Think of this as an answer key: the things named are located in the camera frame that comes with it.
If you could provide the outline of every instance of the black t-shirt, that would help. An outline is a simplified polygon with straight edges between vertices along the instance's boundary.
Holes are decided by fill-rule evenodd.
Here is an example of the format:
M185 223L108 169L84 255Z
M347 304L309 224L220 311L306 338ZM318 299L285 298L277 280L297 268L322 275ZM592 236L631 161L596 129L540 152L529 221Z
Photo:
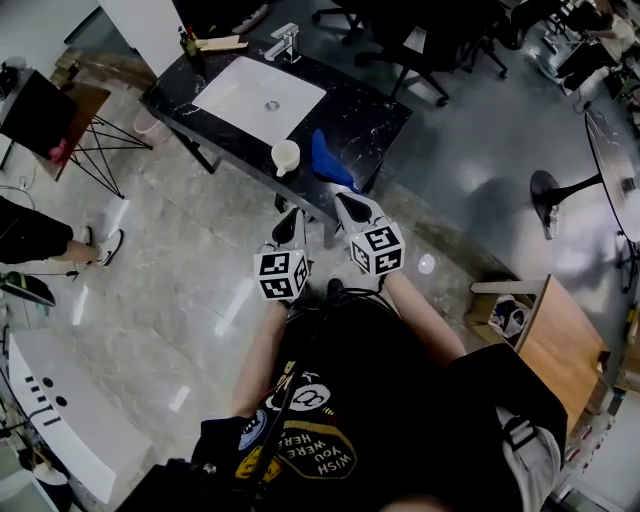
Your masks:
M519 361L504 354L507 364ZM474 389L467 380L479 360L435 367L405 324L371 300L353 300L326 318L306 313L286 327L257 414L204 422L192 461L215 464L246 489L292 375L302 371L260 486L263 509L379 510L418 493L456 510L485 502L517 511L497 404L487 402L481 382Z

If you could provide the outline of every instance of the marble floor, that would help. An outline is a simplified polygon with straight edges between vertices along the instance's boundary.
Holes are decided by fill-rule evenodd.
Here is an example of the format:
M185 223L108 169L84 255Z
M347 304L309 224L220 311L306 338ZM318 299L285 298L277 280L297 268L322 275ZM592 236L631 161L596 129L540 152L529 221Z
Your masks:
M112 95L100 115L133 131L139 91L118 82L104 86ZM116 226L125 231L109 267L81 265L75 280L42 277L57 307L46 311L12 301L12 328L51 326L59 332L104 395L152 440L150 462L189 457L200 422L228 414L236 376L265 309L253 281L252 256L277 216L274 196L226 162L209 175L173 137L153 151L111 152L110 165L128 202L73 165L53 183L25 150L12 154L1 181L18 186L24 177L37 210L68 223L76 234L85 224L98 239ZM29 204L21 192L2 192ZM502 270L500 264L481 249L462 245L467 242L459 232L385 175L373 196L400 223L408 248L406 273L469 350L480 347L462 324L468 289L473 280ZM349 261L341 237L327 251L322 226L311 222L307 238L313 287L323 289L330 277L371 286ZM425 253L436 259L429 275L418 272ZM66 272L73 265L32 262L22 269ZM183 386L189 393L174 411L169 405ZM112 510L118 501L93 508Z

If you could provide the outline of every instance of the black round table base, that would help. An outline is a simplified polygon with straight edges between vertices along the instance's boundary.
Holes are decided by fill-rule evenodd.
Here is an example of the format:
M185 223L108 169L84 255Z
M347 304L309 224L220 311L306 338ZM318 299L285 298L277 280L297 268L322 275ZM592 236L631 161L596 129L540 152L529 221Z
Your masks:
M560 185L547 171L536 171L531 176L531 182L529 183L531 201L533 201L533 207L545 227L549 225L551 209L555 206L554 202L549 201L547 192L558 188L560 188Z

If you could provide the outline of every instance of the blue cloth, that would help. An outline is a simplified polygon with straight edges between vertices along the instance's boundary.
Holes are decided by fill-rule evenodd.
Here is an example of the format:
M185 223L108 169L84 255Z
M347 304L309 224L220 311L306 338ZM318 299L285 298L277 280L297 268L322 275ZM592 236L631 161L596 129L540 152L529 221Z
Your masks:
M338 160L338 158L329 151L322 130L316 130L313 132L313 138L311 140L311 157L313 172L320 176L324 176L338 185L344 185L354 192L359 193L353 181L353 176L351 176L349 171L344 168L342 162L340 162L340 160Z

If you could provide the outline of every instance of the person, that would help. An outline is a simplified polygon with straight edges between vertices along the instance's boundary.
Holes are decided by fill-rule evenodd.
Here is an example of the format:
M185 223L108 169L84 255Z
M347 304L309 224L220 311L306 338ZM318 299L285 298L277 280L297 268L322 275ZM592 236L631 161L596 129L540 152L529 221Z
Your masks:
M0 262L4 264L52 258L106 267L123 241L124 232L117 230L102 244L94 245L89 226L84 228L82 241L74 240L68 225L0 197Z
M336 280L317 307L271 302L230 417L203 422L191 462L155 466L119 512L539 510L562 404L507 344L467 355L402 272L384 287L395 309ZM516 442L523 417L536 426Z
M611 8L611 28L588 32L590 37L597 38L599 42L581 44L558 68L555 78L563 81L561 85L566 90L575 91L601 67L615 66L635 44L636 34L632 23L626 19L626 5L615 2Z

